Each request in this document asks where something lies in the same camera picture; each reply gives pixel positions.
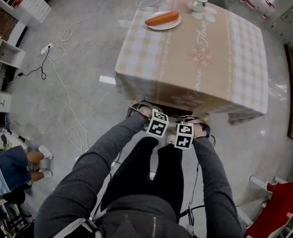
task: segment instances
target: wire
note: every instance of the wire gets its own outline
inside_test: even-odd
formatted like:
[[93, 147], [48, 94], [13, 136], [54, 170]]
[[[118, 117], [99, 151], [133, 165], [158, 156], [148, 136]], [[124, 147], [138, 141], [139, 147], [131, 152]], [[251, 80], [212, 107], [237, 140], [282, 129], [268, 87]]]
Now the wire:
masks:
[[46, 76], [45, 72], [43, 71], [43, 65], [44, 65], [44, 62], [46, 61], [46, 58], [47, 58], [48, 55], [49, 55], [49, 49], [48, 49], [48, 51], [46, 52], [45, 59], [44, 59], [44, 61], [42, 62], [42, 65], [41, 65], [40, 67], [38, 67], [37, 69], [34, 69], [34, 70], [30, 71], [28, 74], [24, 74], [23, 72], [21, 72], [21, 73], [19, 73], [17, 76], [19, 76], [19, 77], [21, 77], [21, 76], [28, 76], [28, 75], [31, 74], [32, 72], [35, 72], [35, 71], [38, 71], [39, 69], [41, 69], [41, 77], [42, 77], [43, 80], [45, 80], [47, 76]]
[[155, 2], [153, 2], [153, 3], [150, 3], [150, 4], [147, 4], [147, 5], [141, 5], [141, 3], [138, 5], [138, 2], [139, 2], [140, 0], [137, 0], [136, 1], [136, 7], [138, 7], [138, 8], [144, 8], [144, 7], [148, 7], [148, 6], [151, 6], [151, 5], [153, 5], [153, 4], [156, 4], [157, 2], [161, 2], [161, 1], [163, 1], [163, 0], [158, 0], [158, 1], [155, 1]]
[[[71, 103], [71, 98], [70, 98], [70, 96], [69, 96], [69, 93], [68, 93], [67, 87], [64, 85], [64, 83], [63, 83], [61, 77], [59, 77], [59, 75], [58, 75], [58, 73], [57, 73], [57, 70], [56, 70], [56, 68], [55, 68], [55, 66], [54, 66], [54, 64], [53, 64], [53, 62], [52, 62], [52, 60], [49, 59], [49, 56], [46, 56], [46, 58], [48, 58], [48, 60], [51, 62], [52, 66], [53, 66], [53, 68], [54, 68], [54, 71], [55, 71], [55, 73], [56, 73], [56, 75], [57, 75], [57, 77], [59, 78], [61, 84], [63, 85], [63, 87], [64, 87], [65, 90], [66, 90], [67, 97], [68, 97], [68, 101], [69, 101], [69, 106], [70, 106], [70, 108], [71, 108], [71, 110], [72, 110], [72, 112], [73, 112], [73, 115], [75, 116], [75, 118], [76, 118], [77, 122], [79, 123], [80, 127], [81, 127], [81, 128], [85, 131], [85, 133], [86, 133], [87, 150], [89, 150], [89, 146], [88, 146], [88, 133], [87, 133], [87, 131], [85, 130], [85, 128], [82, 126], [82, 124], [79, 122], [78, 117], [77, 117], [76, 113], [75, 113], [74, 110], [73, 110], [72, 103]], [[70, 132], [71, 129], [74, 129], [74, 130], [77, 132], [78, 136], [79, 136], [79, 139], [80, 139], [80, 148], [77, 147], [77, 146], [73, 143], [73, 141], [70, 139], [70, 137], [69, 137], [69, 132]], [[71, 127], [71, 128], [68, 130], [68, 132], [67, 132], [67, 136], [68, 136], [69, 141], [70, 141], [75, 147], [77, 147], [77, 148], [80, 150], [81, 154], [83, 154], [84, 152], [83, 152], [83, 150], [82, 150], [82, 140], [81, 140], [80, 134], [79, 134], [79, 132], [77, 131], [77, 129], [74, 128], [74, 127]]]
[[[61, 42], [67, 42], [67, 41], [70, 41], [70, 39], [72, 38], [72, 35], [73, 35], [73, 30], [72, 30], [71, 28], [72, 28], [73, 26], [77, 25], [77, 24], [83, 23], [83, 22], [85, 22], [86, 20], [88, 20], [88, 19], [93, 15], [93, 13], [99, 8], [99, 6], [101, 5], [101, 3], [102, 3], [103, 1], [104, 1], [104, 0], [101, 0], [101, 2], [98, 4], [98, 6], [96, 7], [96, 9], [93, 10], [93, 12], [92, 12], [92, 13], [91, 13], [86, 19], [84, 19], [84, 20], [82, 20], [82, 21], [79, 21], [79, 22], [76, 22], [76, 23], [72, 24], [69, 28], [67, 28], [65, 31], [63, 31], [63, 32], [61, 32], [61, 33], [59, 34], [59, 36], [57, 37], [57, 39], [56, 39], [56, 41], [55, 41], [55, 44], [56, 44], [57, 47], [59, 47], [60, 49], [62, 49], [62, 50], [64, 51], [64, 54], [63, 54], [61, 57], [56, 58], [56, 59], [55, 59], [55, 58], [52, 58], [51, 56], [49, 56], [53, 61], [57, 61], [57, 60], [63, 58], [63, 57], [66, 55], [66, 50], [65, 50], [62, 46], [58, 45], [58, 43], [57, 43], [59, 37], [61, 36]], [[64, 37], [67, 33], [70, 33], [70, 34], [69, 34], [69, 36], [64, 40], [63, 37]]]
[[[211, 137], [212, 140], [211, 140], [211, 144], [212, 144], [212, 147], [214, 148], [215, 145], [216, 145], [216, 139], [213, 135], [209, 135], [208, 137]], [[195, 178], [195, 183], [194, 183], [194, 188], [193, 188], [193, 193], [192, 193], [192, 197], [191, 197], [191, 200], [188, 204], [188, 209], [186, 209], [184, 212], [182, 212], [180, 214], [180, 218], [185, 216], [186, 214], [188, 214], [188, 222], [191, 226], [194, 226], [194, 223], [195, 223], [195, 219], [194, 219], [194, 214], [193, 214], [193, 210], [197, 209], [197, 208], [202, 208], [204, 207], [204, 205], [200, 205], [200, 206], [196, 206], [194, 208], [191, 208], [191, 205], [193, 203], [193, 199], [194, 199], [194, 193], [195, 193], [195, 188], [196, 188], [196, 183], [197, 183], [197, 178], [198, 178], [198, 172], [199, 172], [199, 166], [200, 166], [200, 163], [197, 163], [197, 168], [196, 168], [196, 178]]]
[[[34, 61], [35, 61], [35, 59], [37, 59], [38, 57], [40, 57], [42, 54], [39, 54], [38, 56], [36, 56], [24, 69], [26, 69], [27, 67], [29, 67]], [[13, 82], [16, 80], [16, 78], [19, 76], [19, 74], [20, 74], [20, 76], [22, 76], [22, 74], [21, 74], [21, 72], [20, 73], [18, 73], [16, 76], [15, 76], [15, 78], [12, 80], [12, 81], [8, 81], [8, 79], [7, 78], [5, 78], [7, 81], [8, 81], [8, 83], [9, 84], [7, 84], [7, 85], [11, 85], [11, 84], [13, 84]]]
[[[59, 34], [59, 36], [57, 37], [57, 39], [56, 39], [56, 41], [55, 41], [55, 44], [56, 44], [57, 47], [59, 47], [60, 49], [62, 49], [62, 50], [64, 51], [64, 54], [63, 54], [62, 56], [56, 58], [56, 59], [53, 58], [53, 57], [50, 56], [50, 55], [48, 55], [48, 57], [47, 57], [48, 60], [51, 62], [52, 66], [53, 66], [53, 68], [54, 68], [54, 70], [55, 70], [55, 73], [56, 73], [57, 77], [59, 78], [61, 84], [64, 86], [64, 88], [65, 88], [65, 90], [66, 90], [66, 92], [67, 92], [67, 96], [68, 96], [68, 100], [69, 100], [70, 108], [71, 108], [71, 110], [72, 110], [72, 112], [73, 112], [73, 115], [75, 116], [75, 118], [76, 118], [78, 124], [80, 125], [80, 127], [81, 127], [81, 128], [85, 131], [85, 133], [86, 133], [86, 144], [87, 144], [87, 150], [89, 150], [89, 145], [88, 145], [88, 133], [87, 133], [87, 131], [85, 130], [85, 128], [82, 126], [82, 124], [79, 122], [79, 120], [78, 120], [78, 118], [77, 118], [77, 115], [75, 114], [75, 112], [74, 112], [74, 110], [73, 110], [73, 108], [72, 108], [71, 99], [70, 99], [70, 96], [69, 96], [69, 93], [68, 93], [67, 87], [63, 84], [63, 81], [62, 81], [61, 77], [58, 75], [58, 73], [57, 73], [57, 71], [56, 71], [56, 68], [55, 68], [55, 66], [54, 66], [54, 64], [53, 64], [52, 61], [57, 61], [57, 60], [63, 58], [63, 57], [66, 55], [66, 50], [65, 50], [62, 46], [60, 46], [60, 45], [57, 43], [59, 37], [61, 37], [61, 42], [63, 42], [63, 43], [64, 43], [64, 42], [68, 42], [68, 41], [72, 38], [72, 35], [73, 35], [72, 27], [75, 26], [75, 25], [77, 25], [77, 24], [83, 23], [83, 22], [85, 22], [86, 20], [88, 20], [88, 19], [94, 14], [94, 12], [99, 8], [99, 6], [101, 5], [101, 3], [102, 3], [103, 1], [104, 1], [104, 0], [101, 0], [101, 1], [100, 1], [100, 3], [98, 4], [98, 6], [95, 8], [95, 10], [93, 10], [92, 13], [91, 13], [86, 19], [84, 19], [84, 20], [82, 20], [82, 21], [79, 21], [79, 22], [76, 22], [76, 23], [72, 24], [69, 28], [67, 28], [65, 31], [63, 31], [63, 32], [61, 32], [61, 33]], [[64, 36], [65, 36], [67, 33], [69, 33], [69, 36], [68, 36], [66, 39], [64, 39]], [[77, 133], [77, 135], [78, 135], [78, 137], [79, 137], [79, 140], [80, 140], [80, 147], [78, 147], [76, 144], [74, 144], [74, 142], [73, 142], [73, 141], [71, 140], [71, 138], [70, 138], [69, 132], [70, 132], [72, 129], [74, 129], [74, 130], [76, 131], [76, 133]], [[71, 127], [71, 128], [69, 128], [69, 130], [68, 130], [68, 132], [67, 132], [67, 136], [68, 136], [69, 141], [70, 141], [70, 142], [71, 142], [71, 143], [72, 143], [77, 149], [80, 150], [80, 154], [83, 154], [83, 153], [84, 153], [84, 151], [83, 151], [83, 149], [82, 149], [82, 145], [83, 145], [83, 143], [82, 143], [82, 140], [81, 140], [80, 134], [79, 134], [79, 132], [77, 131], [77, 129], [76, 129], [75, 127]]]

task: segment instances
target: carrot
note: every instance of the carrot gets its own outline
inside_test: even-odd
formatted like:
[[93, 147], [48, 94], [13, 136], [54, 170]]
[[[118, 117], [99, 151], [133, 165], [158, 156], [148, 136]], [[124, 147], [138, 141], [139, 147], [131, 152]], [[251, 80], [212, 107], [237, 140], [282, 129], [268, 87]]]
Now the carrot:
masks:
[[147, 19], [145, 23], [148, 26], [156, 26], [156, 25], [161, 25], [161, 24], [176, 20], [177, 18], [178, 18], [178, 12], [170, 11], [168, 13], [156, 16], [154, 18]]

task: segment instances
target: white sneaker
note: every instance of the white sneaker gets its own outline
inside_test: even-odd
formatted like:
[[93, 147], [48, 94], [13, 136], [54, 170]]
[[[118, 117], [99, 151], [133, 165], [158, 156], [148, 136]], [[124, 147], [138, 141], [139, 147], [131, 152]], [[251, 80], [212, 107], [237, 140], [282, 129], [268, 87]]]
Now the white sneaker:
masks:
[[39, 169], [39, 172], [42, 172], [44, 174], [44, 177], [52, 177], [53, 172], [49, 169]]
[[53, 154], [45, 147], [45, 145], [40, 145], [38, 147], [38, 150], [40, 153], [42, 153], [44, 155], [44, 159], [49, 159], [52, 160], [53, 159]]
[[167, 145], [169, 145], [169, 144], [174, 145], [175, 144], [175, 139], [176, 139], [176, 135], [171, 134], [171, 135], [168, 135], [166, 137], [165, 142], [166, 142]]

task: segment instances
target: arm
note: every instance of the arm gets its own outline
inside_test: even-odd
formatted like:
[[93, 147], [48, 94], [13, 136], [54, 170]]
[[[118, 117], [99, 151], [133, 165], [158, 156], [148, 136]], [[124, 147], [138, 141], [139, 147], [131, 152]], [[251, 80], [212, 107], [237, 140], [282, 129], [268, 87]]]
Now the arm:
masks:
[[206, 137], [194, 139], [193, 144], [203, 174], [207, 237], [243, 237], [231, 188], [218, 155]]
[[112, 162], [147, 120], [140, 114], [111, 128], [85, 154], [44, 201], [35, 221], [35, 237], [53, 237], [78, 218], [88, 218]]

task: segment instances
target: table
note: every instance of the table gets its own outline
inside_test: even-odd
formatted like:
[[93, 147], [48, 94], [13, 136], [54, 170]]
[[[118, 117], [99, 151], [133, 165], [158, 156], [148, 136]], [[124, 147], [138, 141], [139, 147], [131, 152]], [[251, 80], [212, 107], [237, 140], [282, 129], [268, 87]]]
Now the table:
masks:
[[[261, 30], [213, 4], [193, 12], [191, 0], [167, 0], [139, 8], [115, 67], [118, 91], [131, 100], [203, 113], [228, 113], [235, 124], [259, 117], [268, 107], [268, 71]], [[176, 10], [182, 22], [154, 31], [145, 20]]]

